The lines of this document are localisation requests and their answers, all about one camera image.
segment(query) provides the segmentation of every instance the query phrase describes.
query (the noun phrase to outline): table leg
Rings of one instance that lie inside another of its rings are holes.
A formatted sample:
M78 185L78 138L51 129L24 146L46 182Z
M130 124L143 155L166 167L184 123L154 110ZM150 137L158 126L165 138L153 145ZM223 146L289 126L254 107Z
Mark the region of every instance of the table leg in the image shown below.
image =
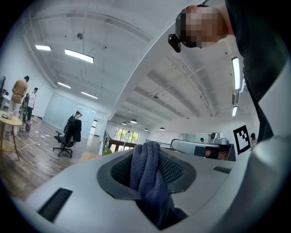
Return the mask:
M16 154L17 154L18 160L20 160L20 159L19 159L18 152L17 152L17 148L16 148L16 143L15 143L15 137L14 137L14 126L12 126L12 137L13 137L13 142L14 142L15 152L16 152Z
M5 128L5 123L2 122L1 125L1 147L0 147L0 156L1 156L1 162L2 162L2 150L3 150L3 135L4 135L4 128Z

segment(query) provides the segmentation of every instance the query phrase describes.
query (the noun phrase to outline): round table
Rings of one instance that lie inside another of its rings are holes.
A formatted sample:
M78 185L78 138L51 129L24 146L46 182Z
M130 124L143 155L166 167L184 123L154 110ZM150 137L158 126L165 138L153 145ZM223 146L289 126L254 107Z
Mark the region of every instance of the round table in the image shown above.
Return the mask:
M15 143L15 136L14 136L14 127L13 126L21 126L22 125L22 121L20 119L18 119L17 117L13 116L11 120L9 119L5 119L2 117L2 115L5 114L8 116L8 113L5 111L0 111L0 121L2 122L1 124L1 142L0 142L0 156L2 159L2 152L12 152L15 150L18 160L19 160L19 156L18 156L18 152L17 152L17 148L16 148L16 143ZM3 143L3 134L4 134L4 129L5 129L5 124L7 125L11 125L12 126L12 137L13 137L13 142L14 142L14 146L12 143L10 143L9 141L5 141Z

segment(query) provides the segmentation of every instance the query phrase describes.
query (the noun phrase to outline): black slot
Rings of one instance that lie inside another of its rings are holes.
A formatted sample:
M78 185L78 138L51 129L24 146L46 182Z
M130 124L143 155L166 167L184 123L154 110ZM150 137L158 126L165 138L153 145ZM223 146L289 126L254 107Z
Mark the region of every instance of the black slot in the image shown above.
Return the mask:
M225 168L225 167L219 167L219 166L213 168L213 170L216 170L218 172L223 172L223 173L226 173L226 174L229 174L231 172L231 169Z
M73 191L68 189L59 188L38 211L38 213L46 220L52 222L64 206L65 202L69 199L72 192Z

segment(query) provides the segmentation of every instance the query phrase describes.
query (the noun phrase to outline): cable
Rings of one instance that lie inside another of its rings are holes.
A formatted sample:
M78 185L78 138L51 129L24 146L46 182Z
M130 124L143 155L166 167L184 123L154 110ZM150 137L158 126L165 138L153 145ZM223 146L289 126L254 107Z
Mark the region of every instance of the cable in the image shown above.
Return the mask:
M32 143L32 144L27 144L25 147L20 148L20 149L17 149L17 150L20 151L20 150L22 150L22 149L27 148L28 146L32 146L32 145L34 145L34 144L37 144L37 143L39 143L39 142L43 142L43 141L45 141L45 138L44 138L43 140L39 140L39 141L34 142L34 143ZM9 157L13 157L13 158L15 158L14 156L9 155L10 152L3 152L3 153L8 154ZM38 170L37 168L31 166L31 165L28 164L27 162L25 162L23 159L20 159L20 160L21 160L22 162L24 162L26 165L28 165L29 167L31 167L31 168L33 168L33 169L39 171L39 172L42 173L42 174L50 175L50 176L56 176L56 175L57 175L57 174L50 174L50 173L42 172L42 171Z

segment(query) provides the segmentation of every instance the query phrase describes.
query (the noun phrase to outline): wooden floor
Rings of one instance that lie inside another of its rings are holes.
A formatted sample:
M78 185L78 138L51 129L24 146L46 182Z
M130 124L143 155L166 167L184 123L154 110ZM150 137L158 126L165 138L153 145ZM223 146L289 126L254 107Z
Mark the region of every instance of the wooden floor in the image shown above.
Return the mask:
M88 139L82 138L81 142L77 142L71 147L73 150L72 158L66 152L58 157L59 150L52 150L53 147L60 146L54 138L56 130L59 129L38 120L38 123L33 123L30 132L20 131L18 133L15 137L17 148L20 149L27 144L43 140L42 135L50 135L50 137L45 136L43 142L19 150L20 161L17 159L15 152L3 153L0 175L11 196L25 200L36 188L50 180L53 177L52 174L58 174L70 165L77 163L84 152L98 154L100 148L99 137L90 135Z

